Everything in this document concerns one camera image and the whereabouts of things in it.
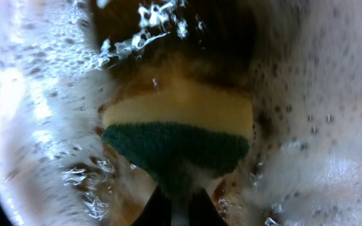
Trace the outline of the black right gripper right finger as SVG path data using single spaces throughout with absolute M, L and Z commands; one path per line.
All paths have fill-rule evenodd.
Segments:
M 197 190 L 189 201 L 189 225 L 228 226 L 204 188 Z

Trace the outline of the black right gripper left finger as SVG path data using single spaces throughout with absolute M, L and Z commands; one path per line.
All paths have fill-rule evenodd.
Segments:
M 171 201 L 158 185 L 131 226 L 171 226 Z

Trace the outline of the green yellow sponge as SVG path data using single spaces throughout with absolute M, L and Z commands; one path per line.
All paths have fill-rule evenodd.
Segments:
M 184 200 L 247 156 L 253 106 L 233 89 L 167 77 L 122 89 L 102 126 L 107 145 Z

